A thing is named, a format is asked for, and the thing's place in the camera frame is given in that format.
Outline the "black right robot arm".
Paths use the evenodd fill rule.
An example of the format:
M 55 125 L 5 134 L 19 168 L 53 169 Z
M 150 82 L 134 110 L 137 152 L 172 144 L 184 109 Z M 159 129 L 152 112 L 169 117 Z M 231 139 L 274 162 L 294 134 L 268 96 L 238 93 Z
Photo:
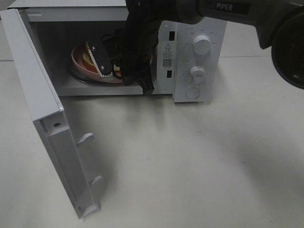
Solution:
M 128 0 L 121 36 L 121 77 L 154 90 L 150 53 L 161 23 L 197 24 L 205 17 L 251 25 L 262 49 L 271 48 L 276 71 L 289 84 L 304 86 L 304 3 L 301 0 Z

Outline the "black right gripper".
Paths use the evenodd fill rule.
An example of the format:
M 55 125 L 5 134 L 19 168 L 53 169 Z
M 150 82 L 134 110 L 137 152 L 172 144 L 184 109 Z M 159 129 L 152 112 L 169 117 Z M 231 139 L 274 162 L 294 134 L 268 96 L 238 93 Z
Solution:
M 143 95 L 154 92 L 150 72 L 150 54 L 159 32 L 159 20 L 146 16 L 129 14 L 122 36 L 123 83 L 133 82 L 142 88 Z

